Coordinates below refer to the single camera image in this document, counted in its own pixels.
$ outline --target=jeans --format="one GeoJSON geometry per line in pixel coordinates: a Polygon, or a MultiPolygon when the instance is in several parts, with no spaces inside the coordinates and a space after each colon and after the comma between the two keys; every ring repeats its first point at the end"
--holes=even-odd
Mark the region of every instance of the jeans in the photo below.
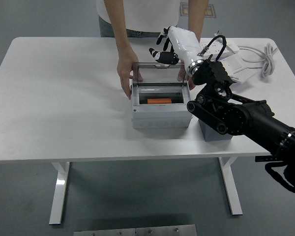
{"type": "MultiPolygon", "coordinates": [[[[102,18],[98,17],[99,30],[101,37],[115,37],[113,27],[102,18]]],[[[134,38],[158,38],[160,33],[157,32],[141,32],[127,29],[127,36],[134,38]]]]}

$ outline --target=plastic enclosure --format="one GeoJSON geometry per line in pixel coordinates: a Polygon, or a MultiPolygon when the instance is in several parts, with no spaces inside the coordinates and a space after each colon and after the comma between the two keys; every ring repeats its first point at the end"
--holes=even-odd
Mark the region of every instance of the plastic enclosure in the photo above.
{"type": "Polygon", "coordinates": [[[188,127],[192,114],[187,110],[187,78],[183,63],[135,63],[131,93],[133,128],[188,127]]]}

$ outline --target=transparent lid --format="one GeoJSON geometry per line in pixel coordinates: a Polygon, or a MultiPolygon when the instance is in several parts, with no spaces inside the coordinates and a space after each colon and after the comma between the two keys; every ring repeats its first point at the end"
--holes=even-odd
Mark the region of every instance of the transparent lid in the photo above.
{"type": "Polygon", "coordinates": [[[165,65],[157,62],[133,64],[133,80],[139,86],[180,85],[187,82],[188,75],[183,63],[165,65]]]}

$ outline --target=white cable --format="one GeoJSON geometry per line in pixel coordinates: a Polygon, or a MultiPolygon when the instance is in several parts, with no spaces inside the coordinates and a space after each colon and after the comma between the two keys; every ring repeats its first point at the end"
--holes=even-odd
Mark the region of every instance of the white cable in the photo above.
{"type": "Polygon", "coordinates": [[[269,43],[267,44],[266,47],[264,47],[264,52],[249,46],[239,46],[239,48],[254,52],[262,58],[262,60],[258,60],[258,61],[249,61],[245,59],[242,59],[242,60],[248,63],[264,62],[263,66],[261,67],[262,68],[261,75],[263,78],[265,78],[268,75],[271,75],[274,72],[275,65],[274,65],[273,55],[276,53],[278,48],[273,50],[273,47],[269,43]]]}

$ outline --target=human hand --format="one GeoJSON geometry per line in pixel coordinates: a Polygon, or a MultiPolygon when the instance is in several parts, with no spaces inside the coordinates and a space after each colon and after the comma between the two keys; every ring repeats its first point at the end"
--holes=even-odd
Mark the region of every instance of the human hand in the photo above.
{"type": "Polygon", "coordinates": [[[129,79],[133,79],[133,75],[130,72],[133,70],[133,63],[139,62],[137,55],[131,47],[123,48],[118,51],[119,61],[117,66],[117,72],[120,77],[121,87],[129,100],[131,99],[131,90],[129,79]]]}
{"type": "MultiPolygon", "coordinates": [[[[185,77],[185,74],[186,74],[185,68],[181,68],[180,71],[178,72],[177,80],[182,81],[185,77]]],[[[189,90],[193,90],[196,87],[196,85],[193,83],[192,78],[190,76],[188,76],[188,86],[189,86],[189,90]]]]}

